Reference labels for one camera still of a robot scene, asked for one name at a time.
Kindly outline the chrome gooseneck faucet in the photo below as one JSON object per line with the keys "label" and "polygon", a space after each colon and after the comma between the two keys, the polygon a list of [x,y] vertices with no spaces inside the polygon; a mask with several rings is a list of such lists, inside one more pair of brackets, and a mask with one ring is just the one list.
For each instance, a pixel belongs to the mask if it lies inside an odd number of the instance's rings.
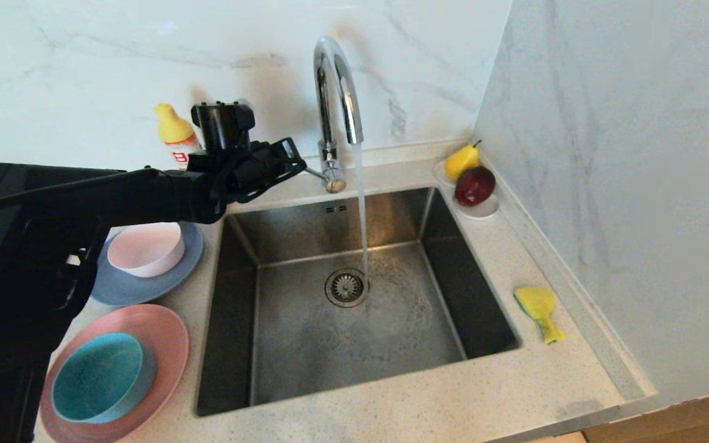
{"label": "chrome gooseneck faucet", "polygon": [[358,103],[358,94],[351,68],[342,47],[332,36],[318,39],[313,49],[313,80],[317,97],[317,110],[320,124],[318,151],[321,170],[307,168],[309,174],[323,182],[324,190],[329,194],[341,193],[346,188],[341,162],[338,159],[338,142],[333,132],[331,113],[332,92],[335,90],[340,104],[346,139],[349,144],[362,143],[362,115]]}

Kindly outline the yellow-capped orange dish soap bottle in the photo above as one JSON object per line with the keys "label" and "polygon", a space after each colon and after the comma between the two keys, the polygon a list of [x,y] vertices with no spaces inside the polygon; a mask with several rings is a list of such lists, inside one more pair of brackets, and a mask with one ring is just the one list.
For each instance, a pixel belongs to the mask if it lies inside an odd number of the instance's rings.
{"label": "yellow-capped orange dish soap bottle", "polygon": [[187,169],[190,155],[202,152],[201,143],[193,126],[175,112],[169,103],[158,103],[154,107],[158,119],[158,135],[169,149],[169,154],[179,169]]}

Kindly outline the stainless steel sink basin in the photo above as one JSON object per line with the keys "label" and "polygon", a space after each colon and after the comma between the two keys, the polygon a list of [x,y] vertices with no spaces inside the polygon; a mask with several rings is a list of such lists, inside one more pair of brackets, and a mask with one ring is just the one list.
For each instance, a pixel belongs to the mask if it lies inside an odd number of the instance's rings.
{"label": "stainless steel sink basin", "polygon": [[[520,346],[439,188],[228,214],[195,412],[225,414]],[[324,294],[341,268],[369,292]]]}

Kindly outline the yellow fish-shaped sponge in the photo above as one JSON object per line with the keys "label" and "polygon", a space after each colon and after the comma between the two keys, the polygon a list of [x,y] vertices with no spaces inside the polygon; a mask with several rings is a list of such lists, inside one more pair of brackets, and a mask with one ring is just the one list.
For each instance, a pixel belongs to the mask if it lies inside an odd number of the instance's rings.
{"label": "yellow fish-shaped sponge", "polygon": [[552,319],[557,298],[551,289],[524,286],[514,289],[514,298],[524,313],[539,327],[544,344],[550,345],[566,339],[566,335],[557,328]]}

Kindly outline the pale pink bowl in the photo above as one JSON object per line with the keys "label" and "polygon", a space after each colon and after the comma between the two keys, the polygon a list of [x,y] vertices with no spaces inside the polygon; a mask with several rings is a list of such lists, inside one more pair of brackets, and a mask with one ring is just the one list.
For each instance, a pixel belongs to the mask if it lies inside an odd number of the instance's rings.
{"label": "pale pink bowl", "polygon": [[114,268],[135,277],[151,278],[177,266],[185,255],[179,223],[132,225],[110,242],[106,258]]}

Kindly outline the blue-grey plate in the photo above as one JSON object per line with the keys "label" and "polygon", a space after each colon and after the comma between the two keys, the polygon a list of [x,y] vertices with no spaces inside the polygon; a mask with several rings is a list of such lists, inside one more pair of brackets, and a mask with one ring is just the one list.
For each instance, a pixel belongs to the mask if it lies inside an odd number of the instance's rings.
{"label": "blue-grey plate", "polygon": [[97,261],[97,275],[91,299],[107,306],[141,305],[176,289],[194,271],[204,250],[204,236],[191,222],[180,222],[185,254],[172,269],[155,277],[141,278],[116,269],[106,258],[113,237],[107,239]]}

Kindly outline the round metal drain strainer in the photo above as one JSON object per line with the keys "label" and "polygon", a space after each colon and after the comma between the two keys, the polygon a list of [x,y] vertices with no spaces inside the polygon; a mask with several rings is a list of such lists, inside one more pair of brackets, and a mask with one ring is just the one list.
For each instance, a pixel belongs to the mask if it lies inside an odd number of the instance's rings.
{"label": "round metal drain strainer", "polygon": [[363,303],[369,292],[366,275],[360,269],[341,268],[327,277],[324,294],[327,300],[340,308],[354,308]]}

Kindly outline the yellow pear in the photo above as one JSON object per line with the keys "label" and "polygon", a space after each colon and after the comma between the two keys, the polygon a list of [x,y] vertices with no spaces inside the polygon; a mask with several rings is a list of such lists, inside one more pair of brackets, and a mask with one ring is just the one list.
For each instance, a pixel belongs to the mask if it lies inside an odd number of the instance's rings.
{"label": "yellow pear", "polygon": [[465,171],[480,165],[478,142],[470,143],[451,154],[444,162],[444,173],[450,182],[455,183]]}

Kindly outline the pink plate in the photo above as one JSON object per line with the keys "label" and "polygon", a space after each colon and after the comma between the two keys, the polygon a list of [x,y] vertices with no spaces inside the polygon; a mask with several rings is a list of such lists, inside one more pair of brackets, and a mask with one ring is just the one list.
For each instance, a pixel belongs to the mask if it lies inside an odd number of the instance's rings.
{"label": "pink plate", "polygon": [[[152,387],[138,406],[124,417],[109,423],[73,423],[63,420],[54,410],[51,385],[65,360],[77,348],[106,333],[128,333],[140,340],[156,361]],[[115,443],[143,428],[167,403],[188,363],[188,329],[178,314],[159,305],[133,305],[116,309],[78,331],[59,351],[42,391],[39,438],[57,443]]]}

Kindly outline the dark red apple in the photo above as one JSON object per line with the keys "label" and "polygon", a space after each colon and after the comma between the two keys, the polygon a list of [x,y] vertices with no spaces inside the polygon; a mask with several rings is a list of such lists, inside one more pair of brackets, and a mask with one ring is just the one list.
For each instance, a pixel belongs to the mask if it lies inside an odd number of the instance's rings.
{"label": "dark red apple", "polygon": [[455,200],[464,207],[475,207],[492,196],[496,189],[496,176],[484,166],[464,171],[457,180]]}

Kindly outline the small white dish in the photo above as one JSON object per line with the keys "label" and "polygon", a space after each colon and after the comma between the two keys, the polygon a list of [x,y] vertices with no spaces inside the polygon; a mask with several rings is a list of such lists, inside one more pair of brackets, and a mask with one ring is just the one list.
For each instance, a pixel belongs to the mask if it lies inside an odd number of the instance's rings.
{"label": "small white dish", "polygon": [[500,209],[500,201],[493,193],[489,198],[473,207],[461,206],[455,199],[455,183],[447,176],[444,168],[445,160],[439,161],[433,167],[433,176],[443,188],[443,193],[451,198],[453,207],[458,213],[471,220],[484,220],[490,218]]}

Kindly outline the teal bowl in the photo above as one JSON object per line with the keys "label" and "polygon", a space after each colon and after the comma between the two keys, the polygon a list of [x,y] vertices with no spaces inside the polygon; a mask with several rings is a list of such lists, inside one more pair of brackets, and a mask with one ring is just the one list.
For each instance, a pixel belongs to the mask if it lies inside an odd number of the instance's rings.
{"label": "teal bowl", "polygon": [[116,332],[95,337],[62,364],[52,406],[73,423],[118,420],[146,398],[156,376],[154,353],[139,339]]}

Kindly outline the light wooden cabinet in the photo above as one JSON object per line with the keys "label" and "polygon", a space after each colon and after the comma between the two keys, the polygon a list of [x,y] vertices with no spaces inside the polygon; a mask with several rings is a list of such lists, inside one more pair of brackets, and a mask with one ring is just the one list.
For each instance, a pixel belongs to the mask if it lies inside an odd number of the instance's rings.
{"label": "light wooden cabinet", "polygon": [[709,443],[709,396],[583,432],[587,443]]}

